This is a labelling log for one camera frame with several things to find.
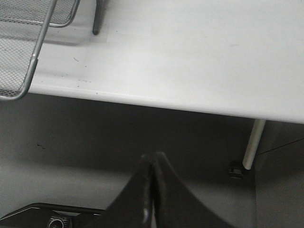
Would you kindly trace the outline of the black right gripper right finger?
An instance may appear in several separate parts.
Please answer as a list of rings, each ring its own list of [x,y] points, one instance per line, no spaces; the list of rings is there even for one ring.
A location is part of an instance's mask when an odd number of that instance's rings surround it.
[[[153,198],[158,228],[231,228],[182,183],[165,153],[157,152],[152,162]]]

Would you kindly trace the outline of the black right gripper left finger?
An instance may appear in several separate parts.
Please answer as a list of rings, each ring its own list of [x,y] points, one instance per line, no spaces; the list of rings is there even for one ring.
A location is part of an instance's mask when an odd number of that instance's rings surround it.
[[[149,228],[152,223],[152,161],[141,157],[138,168],[115,200],[86,228]]]

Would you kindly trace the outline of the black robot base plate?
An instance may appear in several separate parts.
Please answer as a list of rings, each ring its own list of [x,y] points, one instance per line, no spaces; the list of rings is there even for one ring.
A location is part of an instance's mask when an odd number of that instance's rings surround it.
[[[0,218],[2,228],[83,228],[104,210],[32,203]]]

